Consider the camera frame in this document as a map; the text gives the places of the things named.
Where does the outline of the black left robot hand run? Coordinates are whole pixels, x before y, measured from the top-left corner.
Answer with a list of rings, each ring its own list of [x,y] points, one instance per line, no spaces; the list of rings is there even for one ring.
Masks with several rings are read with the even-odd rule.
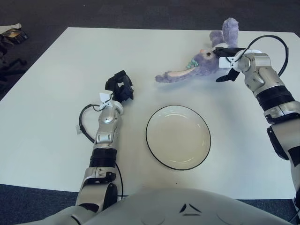
[[[99,94],[99,109],[114,108],[122,114],[123,106],[121,103],[129,98],[134,99],[132,86],[132,81],[124,70],[116,73],[108,79],[105,90]]]

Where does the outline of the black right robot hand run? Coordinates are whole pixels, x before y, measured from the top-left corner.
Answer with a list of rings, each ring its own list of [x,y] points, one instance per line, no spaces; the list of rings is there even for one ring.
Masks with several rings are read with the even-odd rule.
[[[217,47],[213,52],[219,58],[219,68],[230,68],[227,75],[219,77],[216,82],[235,81],[240,71],[237,71],[237,62],[246,51],[246,48]]]

